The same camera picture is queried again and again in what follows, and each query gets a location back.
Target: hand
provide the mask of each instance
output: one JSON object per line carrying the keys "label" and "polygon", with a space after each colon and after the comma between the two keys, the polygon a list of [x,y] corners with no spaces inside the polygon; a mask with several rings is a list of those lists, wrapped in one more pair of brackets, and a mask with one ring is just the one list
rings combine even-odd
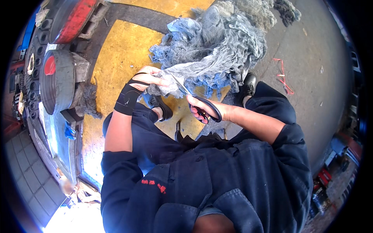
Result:
{"label": "hand", "polygon": [[[199,101],[198,99],[194,98],[191,95],[187,95],[186,99],[188,100],[188,102],[191,105],[190,111],[193,113],[193,116],[195,118],[197,118],[198,120],[202,120],[202,123],[207,124],[207,120],[204,119],[203,116],[198,115],[197,109],[194,108],[193,106],[197,106],[197,107],[205,110],[206,113],[207,113],[206,117],[213,116],[213,117],[217,118],[217,115],[215,114],[215,112],[207,104]],[[222,115],[222,120],[224,120],[224,121],[228,120],[229,121],[229,113],[231,112],[231,108],[232,108],[231,105],[221,104],[221,103],[218,103],[218,102],[215,102],[215,101],[212,101],[212,100],[208,100],[208,101],[213,103],[216,106],[216,108],[219,110],[219,112]]]}
{"label": "hand", "polygon": [[[138,71],[138,73],[144,72],[148,74],[139,74],[139,75],[134,76],[132,79],[141,81],[141,82],[146,82],[147,84],[156,84],[159,86],[170,85],[170,82],[168,80],[160,79],[152,75],[160,71],[161,71],[160,69],[152,67],[152,66],[144,66],[143,68],[141,68],[141,70]],[[148,87],[143,84],[130,84],[130,85],[139,91],[144,91]]]}

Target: right hand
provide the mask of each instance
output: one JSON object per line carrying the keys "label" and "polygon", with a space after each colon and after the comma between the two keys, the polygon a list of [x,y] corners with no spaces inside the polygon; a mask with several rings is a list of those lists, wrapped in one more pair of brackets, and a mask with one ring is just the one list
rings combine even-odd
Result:
{"label": "right hand", "polygon": [[[215,114],[215,112],[207,104],[199,101],[198,99],[194,98],[191,95],[187,95],[186,99],[188,100],[188,102],[191,105],[190,111],[193,113],[193,116],[195,118],[197,118],[198,120],[202,120],[202,123],[207,124],[207,120],[204,119],[203,116],[198,115],[197,109],[194,108],[193,106],[197,106],[197,107],[205,110],[206,113],[208,113],[208,114],[206,114],[207,117],[213,116],[213,117],[217,118],[217,115]],[[222,115],[222,120],[229,121],[229,113],[231,112],[231,108],[232,108],[231,105],[221,104],[221,103],[218,103],[218,102],[215,102],[215,101],[212,101],[212,100],[208,100],[208,101],[213,103],[216,106],[216,108],[219,110],[219,112]]]}

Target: tiled wall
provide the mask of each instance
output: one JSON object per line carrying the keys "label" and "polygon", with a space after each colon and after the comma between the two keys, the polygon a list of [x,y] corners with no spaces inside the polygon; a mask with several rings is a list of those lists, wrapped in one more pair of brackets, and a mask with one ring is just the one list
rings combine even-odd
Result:
{"label": "tiled wall", "polygon": [[30,214],[45,227],[66,196],[44,166],[27,131],[6,143],[15,182]]}

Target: scissors blade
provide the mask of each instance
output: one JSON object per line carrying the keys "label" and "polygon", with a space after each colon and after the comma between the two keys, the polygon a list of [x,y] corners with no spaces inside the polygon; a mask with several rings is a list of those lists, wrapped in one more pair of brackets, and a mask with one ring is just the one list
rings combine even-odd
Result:
{"label": "scissors blade", "polygon": [[179,90],[184,94],[184,95],[192,95],[189,91],[188,91],[188,89],[184,86],[184,85],[182,85],[177,79],[176,79],[176,77],[173,75],[173,74],[171,74],[171,76],[173,77],[173,79],[175,80],[175,82],[176,82],[176,85],[179,87]]}

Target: scissors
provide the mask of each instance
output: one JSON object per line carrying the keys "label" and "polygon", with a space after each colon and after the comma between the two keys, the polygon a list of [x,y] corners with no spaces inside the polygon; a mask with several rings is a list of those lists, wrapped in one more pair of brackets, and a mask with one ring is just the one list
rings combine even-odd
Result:
{"label": "scissors", "polygon": [[[186,87],[184,85],[182,85],[176,78],[173,74],[171,74],[173,79],[175,80],[177,86],[179,87],[179,90],[181,91],[181,93],[183,93],[185,96],[187,95],[191,95],[193,96],[189,91],[188,89],[186,89]],[[207,99],[205,98],[201,98],[199,96],[194,96],[194,98],[198,99],[199,101],[202,101],[204,102],[205,104],[207,104],[210,108],[212,108],[212,110],[215,112],[215,114],[217,115],[217,118],[213,117],[213,116],[210,116],[211,119],[213,119],[215,122],[220,122],[222,121],[222,114],[219,112],[219,110],[217,109],[217,107],[215,105],[213,105],[213,103],[211,103],[210,101],[208,101]],[[197,109],[197,113],[198,115],[200,116],[203,116],[203,119],[206,119],[207,120],[207,123],[209,123],[209,119],[208,117],[206,116],[206,111],[197,107],[197,106],[193,106],[194,108]]]}

